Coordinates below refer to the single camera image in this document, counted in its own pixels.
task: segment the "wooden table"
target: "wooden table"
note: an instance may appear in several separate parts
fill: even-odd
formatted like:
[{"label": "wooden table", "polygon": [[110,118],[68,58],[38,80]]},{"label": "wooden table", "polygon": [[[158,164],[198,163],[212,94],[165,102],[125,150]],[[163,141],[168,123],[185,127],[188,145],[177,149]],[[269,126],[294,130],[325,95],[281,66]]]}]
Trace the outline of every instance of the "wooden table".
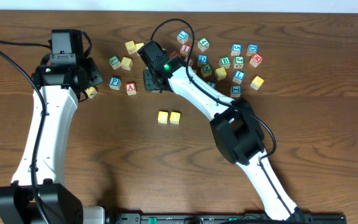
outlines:
[{"label": "wooden table", "polygon": [[[257,192],[216,149],[208,120],[180,96],[144,90],[145,65],[131,71],[108,59],[128,56],[124,42],[147,42],[165,19],[186,19],[196,39],[207,37],[213,68],[234,42],[259,44],[264,61],[245,65],[242,96],[274,131],[270,158],[289,196],[304,210],[344,213],[358,223],[358,15],[172,12],[0,11],[0,39],[47,43],[52,29],[87,31],[91,56],[104,82],[80,103],[67,145],[67,188],[83,205],[145,213],[244,213],[263,210]],[[162,27],[155,40],[171,52],[183,24]],[[47,49],[0,45],[28,73]],[[200,54],[195,47],[195,56]],[[229,95],[234,69],[217,82]],[[112,75],[136,82],[127,96],[111,90]],[[260,75],[259,91],[249,86]],[[216,81],[215,77],[206,80]],[[10,184],[22,157],[32,117],[31,86],[0,57],[0,186]],[[180,111],[179,125],[158,124],[159,110]],[[268,149],[270,139],[265,140]]]}]

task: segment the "toy block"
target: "toy block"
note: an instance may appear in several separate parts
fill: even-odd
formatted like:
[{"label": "toy block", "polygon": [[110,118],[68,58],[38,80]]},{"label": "toy block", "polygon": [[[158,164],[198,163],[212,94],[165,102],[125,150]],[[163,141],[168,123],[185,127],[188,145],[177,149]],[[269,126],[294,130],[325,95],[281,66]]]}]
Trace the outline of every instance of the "toy block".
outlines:
[{"label": "toy block", "polygon": [[179,51],[174,50],[172,53],[169,54],[169,58],[173,58],[174,56],[179,56],[180,57]]},{"label": "toy block", "polygon": [[109,86],[113,90],[119,90],[121,87],[121,80],[117,77],[111,77]]},{"label": "toy block", "polygon": [[125,46],[127,47],[127,51],[129,54],[133,54],[136,53],[136,45],[135,42],[133,40],[126,42]]},{"label": "toy block", "polygon": [[194,64],[194,60],[193,60],[192,58],[190,58],[190,60],[189,60],[189,66],[192,67],[193,64]]},{"label": "toy block", "polygon": [[241,84],[241,81],[244,79],[245,75],[246,74],[244,72],[237,70],[234,74],[233,82]]},{"label": "toy block", "polygon": [[169,117],[169,123],[171,124],[179,124],[180,121],[180,113],[171,112],[171,117]]},{"label": "toy block", "polygon": [[230,97],[240,97],[241,95],[241,86],[232,86]]},{"label": "toy block", "polygon": [[119,61],[119,58],[117,56],[110,58],[109,62],[114,70],[121,67],[121,62]]},{"label": "toy block", "polygon": [[213,82],[207,82],[207,84],[208,84],[210,87],[212,87],[212,88],[216,89],[216,83],[213,83]]},{"label": "toy block", "polygon": [[135,46],[136,46],[136,54],[137,54],[137,56],[140,56],[140,54],[138,54],[137,51],[144,46],[144,43],[138,43],[138,44],[135,44]]},{"label": "toy block", "polygon": [[187,42],[187,40],[189,40],[189,33],[187,33],[186,31],[184,30],[181,30],[178,34],[178,41],[181,43],[181,44],[184,44]]},{"label": "toy block", "polygon": [[128,95],[135,95],[136,94],[135,83],[127,83],[126,90]]},{"label": "toy block", "polygon": [[131,70],[132,68],[132,59],[123,57],[121,60],[121,67],[125,70]]},{"label": "toy block", "polygon": [[242,68],[244,66],[244,57],[243,56],[236,56],[233,60],[233,67],[234,68]]},{"label": "toy block", "polygon": [[224,78],[226,78],[226,70],[224,69],[224,67],[221,68],[217,68],[215,69],[215,75],[216,75],[216,79],[217,80],[222,80]]},{"label": "toy block", "polygon": [[209,40],[204,37],[198,41],[197,46],[202,52],[204,52],[209,47]]},{"label": "toy block", "polygon": [[254,88],[255,90],[258,90],[264,82],[265,80],[263,78],[256,76],[254,80],[251,82],[251,87]]},{"label": "toy block", "polygon": [[247,50],[247,56],[253,56],[258,52],[258,45],[256,44],[249,44]]},{"label": "toy block", "polygon": [[208,62],[208,56],[207,55],[199,55],[198,56],[198,61],[197,61],[197,67],[201,67],[206,65],[206,63]]},{"label": "toy block", "polygon": [[187,45],[187,44],[181,45],[180,55],[182,55],[183,57],[187,57],[187,56],[189,56],[189,51],[190,51],[190,45]]},{"label": "toy block", "polygon": [[158,122],[162,124],[168,123],[168,112],[159,111],[158,112]]},{"label": "toy block", "polygon": [[91,98],[91,99],[92,99],[94,96],[96,96],[96,94],[98,93],[93,86],[87,88],[87,89],[85,90],[85,92],[86,92],[86,94],[88,95],[88,97]]},{"label": "toy block", "polygon": [[230,68],[230,58],[229,57],[222,57],[219,60],[219,66],[224,68]]},{"label": "toy block", "polygon": [[201,67],[201,74],[203,74],[203,77],[212,75],[212,67],[210,64],[206,64],[205,66]]},{"label": "toy block", "polygon": [[241,44],[233,44],[233,47],[231,48],[231,55],[232,56],[240,56],[241,49],[242,49]]},{"label": "toy block", "polygon": [[258,67],[258,65],[262,62],[264,58],[262,56],[260,56],[259,54],[255,54],[251,60],[249,61],[249,63],[254,66],[255,68]]}]

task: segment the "letter on block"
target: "letter on block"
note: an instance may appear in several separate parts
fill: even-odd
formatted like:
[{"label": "letter on block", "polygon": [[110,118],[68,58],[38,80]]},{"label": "letter on block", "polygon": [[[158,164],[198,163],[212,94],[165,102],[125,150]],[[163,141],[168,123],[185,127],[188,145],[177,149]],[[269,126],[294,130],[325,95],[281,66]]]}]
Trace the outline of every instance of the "letter on block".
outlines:
[{"label": "letter on block", "polygon": [[168,112],[159,111],[158,112],[158,122],[162,124],[168,123]]},{"label": "letter on block", "polygon": [[193,64],[194,64],[194,60],[193,60],[192,58],[190,58],[190,60],[189,60],[189,66],[192,67]]},{"label": "letter on block", "polygon": [[255,68],[258,67],[258,65],[262,62],[264,58],[262,56],[260,56],[259,54],[255,54],[251,60],[249,61],[249,63],[254,66]]},{"label": "letter on block", "polygon": [[181,44],[184,44],[187,42],[187,40],[189,40],[189,33],[187,33],[186,31],[184,30],[181,30],[178,34],[178,41],[181,43]]},{"label": "letter on block", "polygon": [[93,86],[87,88],[87,89],[85,90],[85,92],[86,92],[86,94],[88,95],[88,97],[91,98],[91,99],[92,99],[94,96],[96,96],[96,94],[98,93]]},{"label": "letter on block", "polygon": [[121,87],[121,80],[118,77],[111,77],[109,86],[113,90],[119,90]]},{"label": "letter on block", "polygon": [[241,48],[242,48],[241,44],[233,44],[233,47],[231,48],[231,55],[240,56]]},{"label": "letter on block", "polygon": [[127,83],[126,90],[128,95],[135,95],[136,94],[135,83]]},{"label": "letter on block", "polygon": [[249,44],[247,50],[247,56],[253,56],[258,52],[258,45],[256,44]]},{"label": "letter on block", "polygon": [[198,61],[197,61],[197,67],[201,67],[206,65],[206,63],[208,62],[208,56],[207,55],[199,55],[198,56]]},{"label": "letter on block", "polygon": [[180,121],[180,113],[171,112],[171,117],[169,118],[169,123],[171,124],[179,124]]},{"label": "letter on block", "polygon": [[236,56],[233,60],[234,68],[242,68],[244,66],[244,57],[243,56]]},{"label": "letter on block", "polygon": [[233,82],[241,84],[241,81],[244,79],[245,75],[246,74],[244,72],[237,70],[234,74]]},{"label": "letter on block", "polygon": [[209,47],[209,40],[204,37],[204,38],[202,38],[201,40],[198,41],[197,46],[202,52],[204,52]]},{"label": "letter on block", "polygon": [[219,66],[224,68],[230,68],[230,58],[223,57],[219,60]]},{"label": "letter on block", "polygon": [[187,57],[187,56],[189,56],[189,51],[190,51],[190,45],[187,45],[187,44],[181,45],[180,55],[182,55],[183,57]]},{"label": "letter on block", "polygon": [[230,97],[240,97],[241,95],[241,86],[232,86]]},{"label": "letter on block", "polygon": [[265,82],[265,80],[263,78],[256,76],[251,83],[251,87],[254,88],[255,90],[258,90],[264,82]]},{"label": "letter on block", "polygon": [[129,54],[136,53],[136,46],[135,46],[135,42],[133,40],[131,40],[129,42],[126,42],[125,47],[127,47],[127,50],[128,50]]},{"label": "letter on block", "polygon": [[201,68],[201,74],[203,74],[203,77],[208,77],[212,75],[212,67],[210,64],[207,64]]},{"label": "letter on block", "polygon": [[215,69],[215,75],[216,75],[216,79],[217,80],[222,80],[224,78],[226,78],[226,70],[224,69],[224,67],[221,68],[217,68]]},{"label": "letter on block", "polygon": [[121,67],[121,62],[119,61],[119,58],[117,56],[110,58],[109,62],[114,70]]},{"label": "letter on block", "polygon": [[121,60],[121,67],[125,70],[131,70],[132,68],[132,59],[123,57]]},{"label": "letter on block", "polygon": [[179,51],[174,50],[172,53],[169,54],[169,58],[173,58],[174,56],[179,56],[180,57]]},{"label": "letter on block", "polygon": [[216,89],[216,83],[213,83],[213,82],[207,82],[207,84],[208,84],[210,87],[212,87],[212,88]]},{"label": "letter on block", "polygon": [[137,56],[140,56],[140,55],[137,53],[137,51],[144,46],[144,43],[138,43],[138,44],[135,44],[135,46],[136,46],[136,54],[137,54]]}]

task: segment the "yellow cube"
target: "yellow cube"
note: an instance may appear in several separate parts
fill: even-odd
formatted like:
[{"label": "yellow cube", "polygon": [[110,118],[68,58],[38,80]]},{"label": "yellow cube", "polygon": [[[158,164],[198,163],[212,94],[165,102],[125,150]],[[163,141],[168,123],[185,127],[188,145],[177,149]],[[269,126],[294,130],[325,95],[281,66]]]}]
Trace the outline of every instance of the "yellow cube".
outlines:
[{"label": "yellow cube", "polygon": [[136,53],[137,53],[137,51],[138,51],[141,47],[144,46],[144,43],[138,43],[138,44],[136,44],[135,46],[136,46]]},{"label": "yellow cube", "polygon": [[91,86],[90,88],[87,88],[85,90],[85,92],[88,95],[88,97],[91,99],[98,93],[93,86]]},{"label": "yellow cube", "polygon": [[129,54],[136,53],[136,46],[135,46],[135,42],[133,40],[126,42],[125,46],[127,47]]},{"label": "yellow cube", "polygon": [[171,124],[179,124],[180,121],[180,113],[171,112],[171,117],[169,118],[169,123]]},{"label": "yellow cube", "polygon": [[224,69],[224,67],[220,67],[215,69],[215,75],[216,75],[216,79],[217,80],[222,80],[224,78],[226,78],[226,70]]},{"label": "yellow cube", "polygon": [[260,86],[262,86],[262,84],[264,83],[264,79],[260,78],[259,76],[256,76],[254,78],[254,80],[251,83],[251,87],[254,88],[255,90],[258,90]]},{"label": "yellow cube", "polygon": [[158,122],[167,124],[168,123],[168,112],[165,112],[165,111],[158,112]]},{"label": "yellow cube", "polygon": [[121,60],[121,67],[126,70],[131,70],[132,68],[132,59],[123,57]]}]

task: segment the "wooden tabletop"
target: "wooden tabletop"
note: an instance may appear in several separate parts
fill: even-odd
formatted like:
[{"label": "wooden tabletop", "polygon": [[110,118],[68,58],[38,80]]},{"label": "wooden tabletop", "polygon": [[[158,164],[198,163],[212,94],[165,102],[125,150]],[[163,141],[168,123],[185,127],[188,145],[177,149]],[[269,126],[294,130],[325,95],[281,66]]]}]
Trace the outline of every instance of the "wooden tabletop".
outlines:
[{"label": "wooden tabletop", "polygon": [[[259,45],[257,67],[242,69],[242,97],[274,132],[270,158],[288,195],[303,210],[344,213],[358,223],[358,15],[173,12],[0,11],[0,39],[46,44],[51,30],[84,30],[104,81],[95,98],[79,104],[67,144],[67,188],[83,205],[145,213],[244,213],[264,206],[245,174],[216,149],[206,117],[173,93],[144,90],[145,65],[124,43],[147,42],[165,19],[186,19],[196,40],[207,37],[212,67],[231,46]],[[178,50],[179,22],[163,26],[155,40]],[[1,45],[32,73],[48,52]],[[201,51],[195,47],[196,58]],[[113,70],[109,58],[130,56],[131,71]],[[229,95],[234,69],[217,82]],[[110,89],[110,77],[136,82]],[[256,76],[265,83],[255,91]],[[207,81],[216,81],[214,76]],[[32,88],[0,57],[0,186],[10,184],[24,152],[32,118]],[[159,124],[159,110],[180,111],[179,125]],[[267,149],[272,146],[266,137]]]}]

